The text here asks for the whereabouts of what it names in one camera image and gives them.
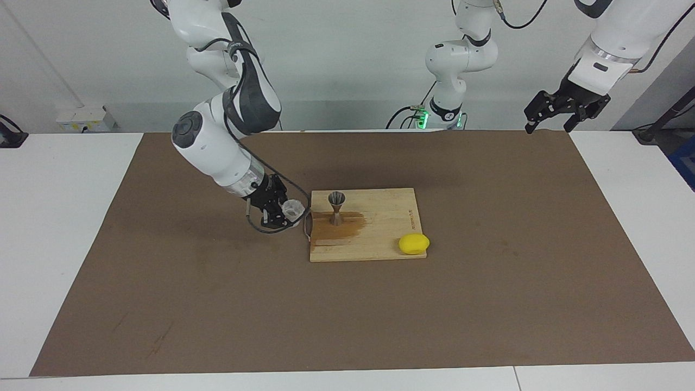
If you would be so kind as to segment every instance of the wooden board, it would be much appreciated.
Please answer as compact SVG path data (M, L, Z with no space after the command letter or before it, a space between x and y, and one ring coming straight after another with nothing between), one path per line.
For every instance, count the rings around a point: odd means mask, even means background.
M340 190L345 194L343 224L330 223L333 209L328 195L333 190L311 192L311 262L413 260L427 253L405 255L398 239L423 233L415 190Z

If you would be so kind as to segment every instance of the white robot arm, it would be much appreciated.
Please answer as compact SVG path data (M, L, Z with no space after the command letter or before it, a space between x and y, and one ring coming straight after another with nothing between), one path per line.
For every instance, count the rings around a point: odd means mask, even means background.
M596 118L610 102L608 92L627 75L666 33L693 0L595 0L590 6L575 0L587 16L597 19L596 28L577 53L574 64L559 89L539 92L524 113L526 132L561 113L571 113L564 128L572 131L579 122Z
M241 0L150 1L188 43L193 69L221 90L179 119L172 131L175 148L217 184L260 209L263 227L278 232L295 225L300 218L291 221L286 207L295 208L294 217L303 216L304 208L297 212L296 202L287 203L280 177L266 174L239 144L275 127L281 112L249 36L231 14Z
M497 61L498 48L491 25L496 18L492 0L461 0L456 25L463 39L431 46L427 69L436 77L430 109L430 125L452 129L457 126L466 94L465 72L486 70Z

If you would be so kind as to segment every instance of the brown table mat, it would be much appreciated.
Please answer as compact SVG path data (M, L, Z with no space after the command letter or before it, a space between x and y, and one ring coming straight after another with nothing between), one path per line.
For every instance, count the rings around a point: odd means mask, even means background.
M414 187L429 257L310 264L146 134L32 376L695 360L564 133L247 144L307 191Z

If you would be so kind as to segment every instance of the wall socket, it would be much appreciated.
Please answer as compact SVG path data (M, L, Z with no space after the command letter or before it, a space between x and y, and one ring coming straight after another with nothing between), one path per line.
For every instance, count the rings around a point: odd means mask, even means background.
M67 133L106 133L113 131L116 125L103 106L61 111L56 122L60 130Z

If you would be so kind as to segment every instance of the lemon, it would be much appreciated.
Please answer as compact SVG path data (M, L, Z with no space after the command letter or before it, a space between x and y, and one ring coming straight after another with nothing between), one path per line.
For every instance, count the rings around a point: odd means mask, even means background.
M430 240L423 234L407 234L398 241L398 248L408 255L424 253L430 247Z

